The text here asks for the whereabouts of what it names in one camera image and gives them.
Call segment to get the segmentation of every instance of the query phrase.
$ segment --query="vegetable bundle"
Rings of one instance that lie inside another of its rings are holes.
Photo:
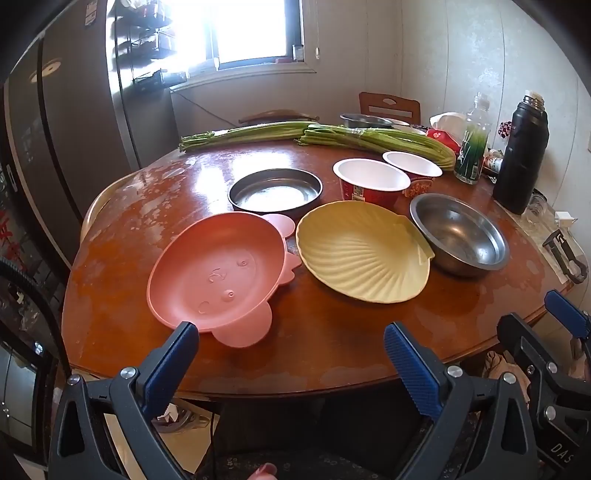
[[[407,152],[431,160],[443,170],[452,170],[456,161],[453,150],[433,138],[389,128],[346,128],[310,124],[298,143],[357,148],[380,154],[387,151]]]
[[[203,134],[181,138],[178,148],[183,152],[196,148],[211,147],[213,145],[262,142],[266,140],[290,140],[300,138],[304,134],[304,130],[311,124],[313,122],[310,121],[276,122],[274,124],[205,132]]]
[[[337,127],[311,121],[276,122],[205,132],[181,138],[178,147],[180,151],[188,151],[215,145],[268,140],[297,140],[300,145],[357,148],[379,154],[388,151],[413,153],[431,160],[443,170],[452,170],[456,161],[451,148],[425,135],[389,128]]]

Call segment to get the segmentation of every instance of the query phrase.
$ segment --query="table surface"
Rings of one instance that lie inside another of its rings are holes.
[[[322,203],[333,202],[340,200],[333,164],[351,157],[379,158],[345,148],[265,142],[174,151],[137,172],[100,212],[74,262],[62,320],[70,362],[111,377],[122,367],[139,365],[166,340],[171,330],[152,316],[146,302],[152,267],[189,225],[232,211],[227,192],[234,181],[265,168],[302,168],[322,180]],[[337,293],[302,265],[295,269],[295,280],[271,297],[273,323],[262,341],[232,349],[211,334],[201,335],[180,392],[223,397],[352,388],[395,376],[382,347],[384,327],[395,320],[450,362],[496,344],[496,324],[503,314],[538,318],[545,311],[545,293],[566,286],[492,200],[491,190],[484,179],[469,186],[451,173],[432,189],[468,202],[500,228],[511,250],[504,269],[473,281],[432,268],[416,298],[384,305]],[[400,198],[395,210],[407,215],[408,200]],[[287,243],[297,254],[295,238]]]

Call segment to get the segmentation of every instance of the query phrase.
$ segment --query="yellow plate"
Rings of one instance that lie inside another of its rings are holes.
[[[366,202],[334,202],[312,210],[300,221],[295,239],[318,280],[374,303],[416,297],[435,256],[408,218]]]

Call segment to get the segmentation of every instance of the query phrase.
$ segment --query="glass bottle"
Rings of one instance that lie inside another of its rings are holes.
[[[484,93],[474,98],[474,108],[466,114],[466,133],[456,160],[454,174],[465,183],[474,185],[480,177],[486,151],[486,141],[491,131],[488,109],[491,102]]]

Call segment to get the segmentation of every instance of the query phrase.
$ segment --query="stainless steel bowl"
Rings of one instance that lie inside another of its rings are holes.
[[[440,193],[413,198],[410,215],[435,252],[433,262],[454,275],[478,277],[509,261],[509,245],[483,214]]]
[[[296,168],[269,168],[238,180],[228,192],[235,210],[282,213],[296,218],[311,210],[322,194],[320,179]]]
[[[348,128],[392,128],[394,124],[387,118],[361,113],[343,113],[340,117]]]

